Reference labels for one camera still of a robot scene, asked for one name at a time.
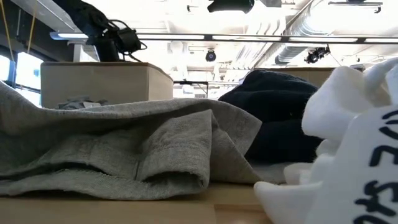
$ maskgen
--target gray towel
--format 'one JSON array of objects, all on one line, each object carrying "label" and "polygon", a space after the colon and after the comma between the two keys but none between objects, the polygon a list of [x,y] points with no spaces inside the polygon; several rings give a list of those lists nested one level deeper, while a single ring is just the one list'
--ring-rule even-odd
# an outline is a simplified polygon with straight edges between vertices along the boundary
[{"label": "gray towel", "polygon": [[254,183],[243,155],[260,125],[213,100],[41,109],[0,82],[0,195],[156,200],[199,193],[211,180]]}]

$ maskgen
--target dome camera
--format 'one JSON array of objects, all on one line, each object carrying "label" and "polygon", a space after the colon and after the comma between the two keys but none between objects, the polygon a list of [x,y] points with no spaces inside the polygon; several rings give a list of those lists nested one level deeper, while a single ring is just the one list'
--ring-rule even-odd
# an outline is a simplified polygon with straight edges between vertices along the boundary
[{"label": "dome camera", "polygon": [[207,62],[214,62],[215,60],[216,60],[216,53],[214,52],[214,50],[207,51],[206,61]]}]

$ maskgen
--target wooden table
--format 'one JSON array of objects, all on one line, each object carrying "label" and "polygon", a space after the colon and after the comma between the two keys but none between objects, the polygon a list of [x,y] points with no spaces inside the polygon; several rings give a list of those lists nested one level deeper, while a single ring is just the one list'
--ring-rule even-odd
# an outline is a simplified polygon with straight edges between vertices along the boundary
[{"label": "wooden table", "polygon": [[212,184],[198,195],[157,202],[81,198],[0,198],[7,224],[272,224],[251,186]]}]

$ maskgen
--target black robotic arm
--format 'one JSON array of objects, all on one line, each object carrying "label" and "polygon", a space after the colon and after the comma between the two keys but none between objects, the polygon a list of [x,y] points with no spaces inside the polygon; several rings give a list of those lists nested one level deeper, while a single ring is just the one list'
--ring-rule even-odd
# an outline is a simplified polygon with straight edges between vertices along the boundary
[{"label": "black robotic arm", "polygon": [[[100,10],[81,0],[53,0],[72,19],[82,33],[88,36],[87,44],[94,45],[100,62],[118,62],[119,53],[132,56],[137,50],[143,50],[135,29],[130,29],[124,22],[109,20]],[[120,29],[115,22],[126,27]]]}]

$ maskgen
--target navy blue fabric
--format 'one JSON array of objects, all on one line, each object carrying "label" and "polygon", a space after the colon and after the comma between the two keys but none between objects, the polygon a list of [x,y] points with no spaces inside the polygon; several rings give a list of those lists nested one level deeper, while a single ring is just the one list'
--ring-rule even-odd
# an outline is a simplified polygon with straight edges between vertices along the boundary
[{"label": "navy blue fabric", "polygon": [[301,129],[308,99],[318,90],[307,81],[278,72],[256,69],[243,84],[219,98],[262,121],[245,157],[262,163],[313,162],[321,139]]}]

